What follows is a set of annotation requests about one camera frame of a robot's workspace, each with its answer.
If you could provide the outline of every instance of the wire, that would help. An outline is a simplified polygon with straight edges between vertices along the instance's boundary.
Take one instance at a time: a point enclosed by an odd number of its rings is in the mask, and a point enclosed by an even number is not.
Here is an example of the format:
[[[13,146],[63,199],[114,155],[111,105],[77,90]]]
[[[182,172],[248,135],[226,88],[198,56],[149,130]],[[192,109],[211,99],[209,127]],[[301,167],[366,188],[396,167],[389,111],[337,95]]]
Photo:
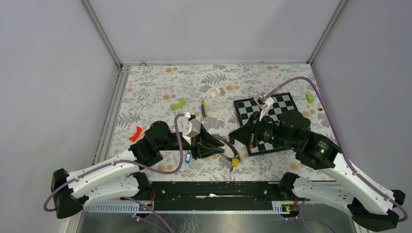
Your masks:
[[[295,206],[298,202],[299,202],[299,198],[296,197],[296,198],[295,198],[295,202],[293,203],[293,206]]]
[[[303,217],[303,205],[306,203],[307,200],[308,200],[308,199],[303,200],[302,204],[300,204],[300,217],[287,217],[287,218],[285,218],[285,220],[297,220],[297,219],[301,219],[302,222],[303,222],[303,225],[305,225],[306,229],[307,229],[310,233],[313,233],[313,231],[309,228],[309,226],[308,226],[307,223],[305,222],[305,219],[307,219],[307,220],[312,220],[312,221],[316,221],[316,222],[319,222],[319,223],[327,226],[333,233],[336,233],[336,231],[335,231],[329,224],[327,224],[326,222],[324,222],[324,221],[322,221],[322,220],[320,220],[320,219],[317,219],[317,218],[314,218],[314,217]],[[278,219],[274,219],[274,220],[275,220],[275,221],[279,221],[279,220],[283,220],[283,218],[278,218]]]
[[[303,200],[302,204],[300,204],[300,217],[302,218],[303,225],[305,225],[306,229],[307,229],[310,233],[313,233],[313,231],[312,231],[312,230],[309,228],[309,226],[306,224],[305,218],[303,217],[303,205],[305,204],[305,202],[306,202],[307,200],[308,200],[308,199]]]
[[[343,158],[345,159],[345,161],[346,161],[346,163],[348,164],[348,166],[350,167],[350,169],[352,170],[352,172],[353,172],[354,174],[356,174],[356,175],[359,177],[359,179],[361,179],[363,182],[365,182],[365,184],[367,184],[367,185],[368,185],[370,188],[372,188],[375,192],[377,192],[379,195],[381,195],[381,196],[382,196],[383,198],[385,198],[386,200],[389,200],[389,202],[391,202],[392,204],[394,204],[396,207],[399,208],[400,211],[402,211],[402,213],[403,213],[404,216],[403,216],[403,218],[401,218],[401,219],[399,220],[399,222],[406,221],[406,220],[409,218],[408,212],[406,212],[406,210],[405,210],[401,205],[399,205],[395,200],[390,199],[388,195],[384,194],[382,191],[380,191],[378,188],[376,188],[373,184],[371,184],[366,178],[364,178],[361,174],[359,174],[358,171],[356,171],[355,167],[353,167],[352,162],[349,160],[349,158],[346,156],[345,151],[343,150],[343,147],[342,147],[342,144],[341,144],[341,140],[340,140],[340,138],[339,138],[339,136],[338,136],[338,132],[335,130],[335,126],[334,126],[334,124],[332,123],[332,121],[331,121],[331,119],[330,119],[330,117],[329,117],[329,114],[328,114],[328,112],[327,112],[327,109],[325,108],[326,106],[325,106],[325,104],[324,104],[324,102],[323,102],[323,100],[322,100],[321,94],[319,93],[318,88],[315,86],[315,84],[314,84],[309,78],[299,76],[299,77],[294,77],[294,78],[291,78],[291,79],[289,79],[289,80],[286,80],[284,83],[282,83],[281,85],[279,85],[278,87],[276,87],[275,89],[273,89],[271,92],[269,92],[264,98],[267,99],[267,98],[271,97],[276,91],[280,90],[284,85],[286,85],[286,84],[288,84],[288,83],[290,83],[290,82],[292,82],[292,81],[295,81],[295,80],[305,80],[306,82],[308,82],[308,83],[312,86],[313,90],[316,92],[316,95],[318,96],[319,101],[320,101],[320,103],[322,104],[323,109],[324,109],[324,111],[325,111],[326,117],[327,117],[327,119],[328,119],[328,121],[329,121],[329,123],[330,123],[330,127],[331,127],[333,133],[335,134],[336,141],[338,142],[339,146],[341,147],[342,156],[343,156]]]
[[[173,170],[173,171],[161,171],[161,170],[157,170],[157,169],[151,168],[149,166],[146,166],[144,164],[141,164],[141,163],[138,163],[138,162],[135,162],[135,161],[131,161],[131,160],[125,160],[125,159],[120,159],[120,160],[114,161],[113,164],[112,163],[103,164],[101,166],[97,166],[97,167],[93,168],[92,170],[87,171],[87,172],[79,175],[77,178],[73,178],[73,179],[67,181],[66,183],[62,184],[57,189],[55,189],[49,195],[49,197],[47,197],[46,201],[44,202],[43,210],[46,211],[46,212],[53,212],[53,211],[56,210],[56,208],[54,208],[54,209],[47,208],[47,204],[54,197],[54,195],[56,195],[62,188],[68,186],[69,184],[75,182],[76,180],[79,180],[79,179],[81,179],[81,178],[83,178],[83,177],[85,177],[85,176],[87,176],[87,175],[89,175],[89,174],[91,174],[95,171],[98,171],[98,170],[103,169],[103,168],[108,167],[108,166],[115,166],[116,164],[120,164],[120,163],[128,163],[128,164],[138,165],[138,166],[143,167],[143,168],[145,168],[149,171],[157,172],[157,173],[160,173],[160,174],[173,174],[173,173],[176,173],[178,170],[180,170],[180,168],[182,167],[182,164],[183,164],[183,145],[182,145],[182,140],[180,139],[180,132],[179,132],[179,129],[178,129],[178,126],[177,126],[177,120],[178,120],[179,117],[183,117],[185,115],[186,114],[180,113],[180,114],[177,114],[176,117],[174,118],[174,128],[176,130],[177,143],[179,144],[179,151],[180,151],[180,162],[179,162],[179,165],[177,166],[177,168],[175,170]]]
[[[287,217],[287,218],[277,218],[277,219],[273,219],[273,220],[274,221],[282,221],[282,220],[285,221],[285,220],[298,220],[298,219],[303,219],[303,218],[302,217]],[[328,227],[333,233],[336,233],[336,231],[329,224],[327,224],[326,222],[324,222],[320,219],[313,218],[313,217],[304,217],[304,219],[319,222],[319,223],[325,225],[326,227]]]
[[[150,220],[147,220],[147,219],[145,219],[145,218],[143,218],[143,217],[138,217],[138,216],[133,216],[133,217],[135,217],[138,221],[143,220],[143,221],[149,223],[150,225],[153,225],[153,226],[159,228],[159,229],[160,229],[161,231],[163,231],[164,233],[170,233],[170,232],[168,232],[167,230],[163,229],[161,226],[157,225],[156,223],[154,223],[154,222],[152,222],[152,221],[150,221]]]
[[[154,215],[156,215],[156,217],[158,217],[160,219],[160,221],[162,221],[166,225],[166,227],[170,230],[170,233],[174,233],[174,230],[167,224],[167,222],[162,218],[162,216],[160,216],[160,214],[158,214],[154,209],[152,209],[151,207],[149,207],[149,206],[147,206],[147,205],[145,205],[145,204],[141,203],[140,201],[135,200],[133,198],[126,197],[126,199],[131,200],[131,201],[133,201],[133,202],[135,202],[135,203],[137,203],[141,206],[144,206],[144,208],[148,209],[150,212],[152,212]],[[163,229],[155,223],[153,223],[152,225],[155,225],[156,227],[158,227],[160,229]]]
[[[151,198],[150,198],[150,204],[153,206],[153,200],[154,200],[155,197],[156,197],[156,192],[155,192],[154,190],[152,190],[151,193],[150,193],[150,196],[151,196]]]

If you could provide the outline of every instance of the gray metal floor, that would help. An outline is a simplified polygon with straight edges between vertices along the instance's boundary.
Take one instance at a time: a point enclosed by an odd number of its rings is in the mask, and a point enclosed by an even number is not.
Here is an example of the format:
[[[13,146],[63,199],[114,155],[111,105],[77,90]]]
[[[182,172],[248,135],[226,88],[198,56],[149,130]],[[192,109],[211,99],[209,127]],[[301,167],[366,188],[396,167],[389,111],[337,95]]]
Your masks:
[[[304,216],[315,217],[329,224],[336,233],[355,233],[350,217],[323,204],[305,205]],[[301,220],[273,221],[280,215],[247,214],[164,214],[167,223],[176,233],[307,233]],[[154,215],[147,217],[161,225]],[[314,233],[330,233],[320,223],[307,220]],[[131,214],[83,213],[77,233],[161,233],[162,231],[145,223],[137,222]]]

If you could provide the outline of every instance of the table surface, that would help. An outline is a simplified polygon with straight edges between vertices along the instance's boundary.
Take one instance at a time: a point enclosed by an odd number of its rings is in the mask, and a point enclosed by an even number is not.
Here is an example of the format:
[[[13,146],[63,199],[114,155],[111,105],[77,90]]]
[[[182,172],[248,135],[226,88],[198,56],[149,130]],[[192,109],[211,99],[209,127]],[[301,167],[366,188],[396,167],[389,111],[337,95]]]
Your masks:
[[[121,102],[116,128],[108,158],[129,148],[129,140],[136,127],[144,131],[162,120],[173,126],[178,113],[195,114],[207,131],[226,137],[239,127],[234,100],[251,98],[260,92],[268,93],[287,79],[304,76],[312,79],[310,65],[191,65],[131,67],[126,90]],[[210,92],[222,87],[224,95],[213,99]],[[319,111],[319,100],[311,86],[303,80],[292,82],[278,93],[290,92],[298,110],[311,120],[311,130],[334,140],[324,111]],[[308,104],[305,95],[311,93],[315,102]],[[171,104],[186,100],[186,105],[173,111]],[[201,116],[201,102],[205,99],[209,117]],[[179,118],[179,129],[187,126],[187,118]],[[145,171],[150,181],[279,181],[285,172],[293,172],[314,181],[331,180],[328,176],[299,163],[291,150],[249,157],[246,147],[237,142],[242,162],[229,173],[230,164],[220,155],[183,163],[172,174]],[[233,152],[225,147],[227,156]],[[154,168],[170,171],[179,163],[178,151],[162,151],[163,160]]]

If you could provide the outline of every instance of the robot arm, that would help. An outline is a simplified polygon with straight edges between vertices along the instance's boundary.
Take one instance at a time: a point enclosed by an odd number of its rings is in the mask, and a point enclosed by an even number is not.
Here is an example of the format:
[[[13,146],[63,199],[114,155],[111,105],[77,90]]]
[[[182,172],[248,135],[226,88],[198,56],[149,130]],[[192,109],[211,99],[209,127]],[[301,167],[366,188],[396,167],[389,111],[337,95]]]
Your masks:
[[[347,207],[350,201],[350,203],[354,203],[352,205],[353,212],[368,213],[367,217],[375,220],[375,225],[377,216],[380,216],[379,219],[384,222],[397,223],[399,216],[392,211],[393,204],[352,172],[341,154],[341,149],[335,143],[329,138],[310,130],[309,119],[303,117],[297,110],[283,113],[279,116],[278,120],[273,120],[269,116],[261,116],[260,114],[259,112],[251,114],[244,126],[231,132],[229,134],[231,143],[234,143],[234,140],[238,140],[252,148],[263,141],[293,150],[296,152],[297,160],[330,176],[350,193],[350,195],[346,194],[347,197],[345,199],[337,198],[336,195],[339,197],[340,194],[336,190],[328,190],[328,187],[313,183],[311,184],[313,185],[312,188],[304,187],[307,184],[302,181],[303,178],[297,178],[294,181],[296,186],[293,185],[294,196],[318,200],[345,213],[351,213],[351,210],[348,210]],[[400,190],[394,190],[394,192],[393,190],[386,189],[357,167],[355,168],[374,187],[381,190],[400,205],[403,204],[405,198],[403,192]]]
[[[224,144],[211,136],[194,116],[189,122],[189,132],[185,136],[181,133],[179,135],[183,150],[190,150],[194,159],[224,152],[220,148]],[[136,195],[139,192],[138,184],[148,183],[139,182],[139,179],[147,179],[146,176],[139,176],[139,171],[161,161],[162,150],[179,150],[179,146],[176,134],[170,131],[166,122],[157,121],[141,140],[111,159],[69,173],[64,169],[55,171],[51,183],[52,192],[62,184],[75,180],[53,197],[57,218],[72,216],[94,201]]]

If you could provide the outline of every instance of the yellow-green block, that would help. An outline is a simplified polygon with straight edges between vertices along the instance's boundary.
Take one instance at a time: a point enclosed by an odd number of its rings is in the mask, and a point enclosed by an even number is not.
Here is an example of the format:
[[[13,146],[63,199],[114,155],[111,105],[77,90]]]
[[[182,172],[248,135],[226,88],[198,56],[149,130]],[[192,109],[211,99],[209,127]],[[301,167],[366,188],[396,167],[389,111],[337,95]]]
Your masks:
[[[315,102],[315,98],[313,98],[313,95],[311,93],[306,94],[306,100],[308,101],[308,103]]]
[[[207,114],[206,102],[204,99],[202,100],[202,104],[203,104],[203,108],[205,109],[205,116],[208,117],[209,115]]]
[[[177,110],[177,109],[179,109],[179,108],[181,108],[181,107],[183,107],[183,106],[185,106],[185,105],[186,105],[185,99],[181,100],[181,101],[178,102],[177,104],[171,104],[173,110]]]

